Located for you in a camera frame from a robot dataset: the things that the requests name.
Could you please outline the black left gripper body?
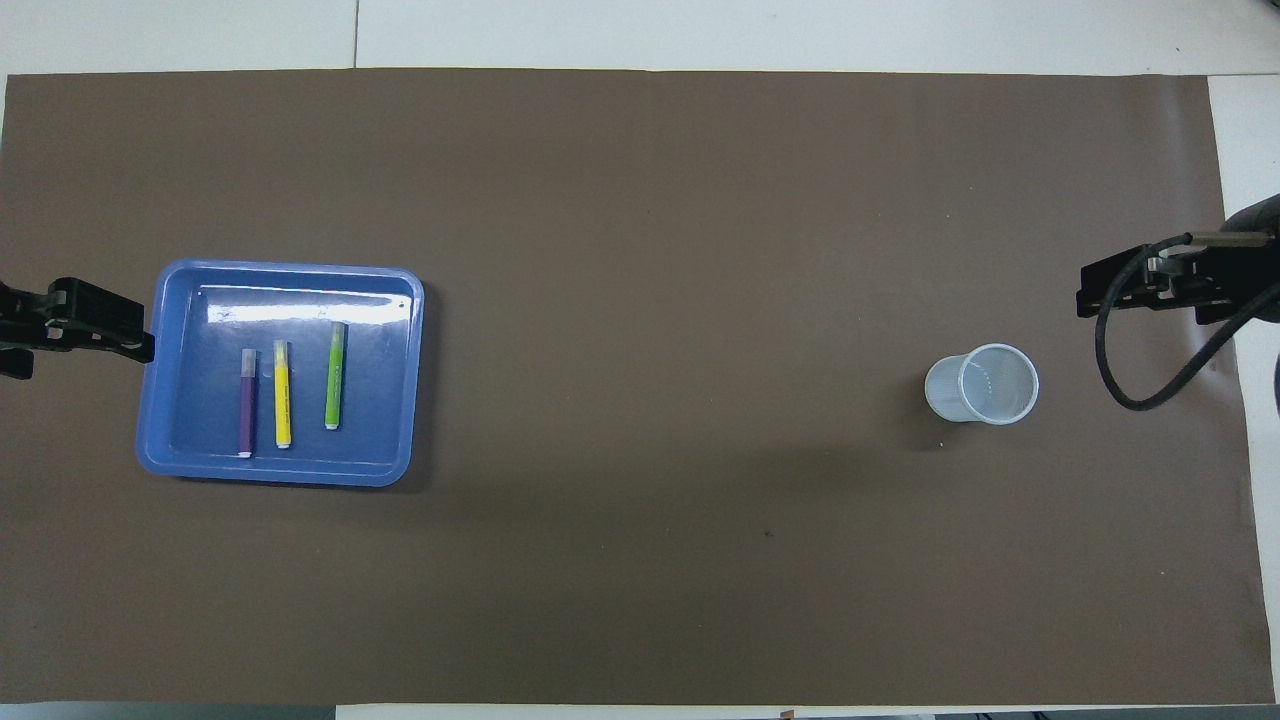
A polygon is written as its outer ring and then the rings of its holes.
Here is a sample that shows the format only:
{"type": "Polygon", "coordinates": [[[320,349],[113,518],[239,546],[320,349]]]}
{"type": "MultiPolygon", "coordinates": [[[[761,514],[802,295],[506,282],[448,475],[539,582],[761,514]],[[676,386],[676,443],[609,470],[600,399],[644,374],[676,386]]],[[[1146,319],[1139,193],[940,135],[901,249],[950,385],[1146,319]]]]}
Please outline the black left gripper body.
{"type": "Polygon", "coordinates": [[[1,374],[14,380],[29,380],[35,373],[35,352],[50,350],[50,293],[17,290],[1,283],[1,374]]]}

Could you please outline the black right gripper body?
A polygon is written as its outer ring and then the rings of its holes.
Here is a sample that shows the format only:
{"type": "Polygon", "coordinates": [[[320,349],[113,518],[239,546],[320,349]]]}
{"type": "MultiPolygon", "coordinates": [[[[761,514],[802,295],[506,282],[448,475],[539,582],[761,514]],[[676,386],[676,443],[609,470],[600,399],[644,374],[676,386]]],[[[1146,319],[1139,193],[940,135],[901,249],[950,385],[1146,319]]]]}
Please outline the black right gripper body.
{"type": "Polygon", "coordinates": [[[1225,231],[1265,232],[1270,240],[1265,247],[1251,250],[1253,259],[1242,270],[1247,290],[1236,302],[1243,305],[1279,281],[1279,196],[1260,200],[1234,213],[1226,219],[1225,231]]]}

